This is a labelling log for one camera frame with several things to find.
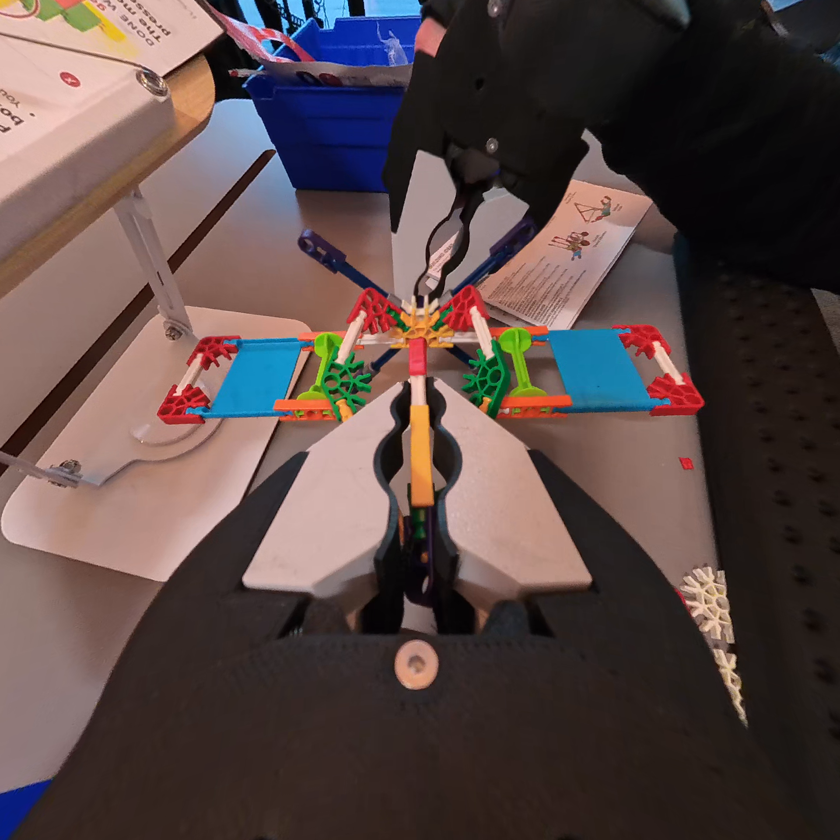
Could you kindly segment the person's right forearm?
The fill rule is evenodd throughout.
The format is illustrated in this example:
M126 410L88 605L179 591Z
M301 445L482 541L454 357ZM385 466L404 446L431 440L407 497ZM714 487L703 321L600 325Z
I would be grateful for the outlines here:
M691 23L623 110L591 129L702 255L839 291L839 78L760 2L689 2Z

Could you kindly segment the colourful construction toy airplane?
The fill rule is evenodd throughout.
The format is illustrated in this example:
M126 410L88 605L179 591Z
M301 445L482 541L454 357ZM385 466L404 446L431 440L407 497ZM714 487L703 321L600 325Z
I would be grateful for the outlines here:
M403 593L419 606L434 605L434 509L443 485L434 473L428 381L453 387L501 426L569 414L692 416L704 405L661 333L646 324L492 329L473 286L442 302L362 290L346 322L343 332L299 336L306 362L273 411L283 423L338 426L394 385L409 384L403 463L390 486L401 516Z

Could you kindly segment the white instruction booklet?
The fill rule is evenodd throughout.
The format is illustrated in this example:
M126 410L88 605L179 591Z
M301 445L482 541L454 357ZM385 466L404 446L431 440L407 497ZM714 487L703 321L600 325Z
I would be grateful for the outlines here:
M570 329L652 205L573 180L546 227L480 284L487 309L508 324Z

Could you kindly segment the blue rod toy propeller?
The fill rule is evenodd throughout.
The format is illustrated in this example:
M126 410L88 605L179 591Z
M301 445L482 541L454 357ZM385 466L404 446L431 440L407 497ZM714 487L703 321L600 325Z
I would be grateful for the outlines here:
M456 288L451 292L452 295L461 291L467 286L474 286L483 281L489 275L498 271L501 267L506 265L508 261L515 256L533 237L537 234L537 228L534 222L529 218L523 218L514 228L506 233L494 245L490 247L489 256L477 268L475 268L464 280L462 280ZM443 285L439 279L443 265L448 261L450 253L452 252L455 241L458 235L454 234L452 237L442 245L430 261L429 270L424 278L430 287L443 289ZM378 287L368 277L359 272L356 268L347 262L346 255L333 247L329 242L315 234L310 229L305 229L301 232L298 238L298 246L300 250L315 259L320 265L324 266L333 274L339 273L351 280L357 287L367 290L374 289L375 291L384 293L381 287Z

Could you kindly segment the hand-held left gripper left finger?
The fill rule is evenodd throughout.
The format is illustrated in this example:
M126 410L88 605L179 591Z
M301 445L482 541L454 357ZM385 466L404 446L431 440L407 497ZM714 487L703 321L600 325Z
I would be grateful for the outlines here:
M305 452L244 573L255 591L308 595L360 612L366 632L403 620L398 503L410 385L394 385Z

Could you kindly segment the white snowflake connector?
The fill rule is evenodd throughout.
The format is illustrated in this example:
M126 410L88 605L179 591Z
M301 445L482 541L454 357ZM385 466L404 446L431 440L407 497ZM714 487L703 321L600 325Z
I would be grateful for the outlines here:
M717 641L734 644L726 575L710 566L695 568L679 587L699 630Z
M712 655L738 718L742 725L747 727L749 722L743 704L742 681L737 670L738 658L734 653L717 647L712 649Z

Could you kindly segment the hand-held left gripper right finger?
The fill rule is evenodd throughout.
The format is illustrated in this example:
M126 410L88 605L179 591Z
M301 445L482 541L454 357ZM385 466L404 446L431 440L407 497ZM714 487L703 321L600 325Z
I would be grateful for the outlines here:
M427 382L435 503L434 616L470 634L477 613L533 595L583 592L592 575L533 452L443 381Z

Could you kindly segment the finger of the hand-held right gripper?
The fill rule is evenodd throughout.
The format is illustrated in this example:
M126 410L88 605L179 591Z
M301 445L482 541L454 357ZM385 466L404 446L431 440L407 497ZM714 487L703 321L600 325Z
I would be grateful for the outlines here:
M416 154L402 215L392 235L393 286L395 294L410 301L418 278L429 260L452 237L459 235L455 210L456 185L444 159L424 151Z
M463 227L460 218L462 207L457 207L453 216L432 238L432 289L452 291L490 257L491 247L522 220L527 210L527 204L500 186L486 192L469 225L469 247L465 257L449 271L443 284L440 281L441 270L446 263L452 263L453 251Z

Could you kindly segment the white metal stand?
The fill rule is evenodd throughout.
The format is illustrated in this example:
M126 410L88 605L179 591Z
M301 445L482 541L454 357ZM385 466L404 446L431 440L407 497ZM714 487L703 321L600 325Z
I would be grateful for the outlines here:
M184 305L139 188L115 212L159 314L106 373L2 513L15 544L166 581L243 499L275 401L305 364L303 322Z

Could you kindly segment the white printed box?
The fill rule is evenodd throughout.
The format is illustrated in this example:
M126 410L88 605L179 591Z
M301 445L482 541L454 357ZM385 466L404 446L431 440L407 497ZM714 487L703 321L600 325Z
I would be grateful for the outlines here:
M144 66L2 33L1 256L39 235L174 123Z

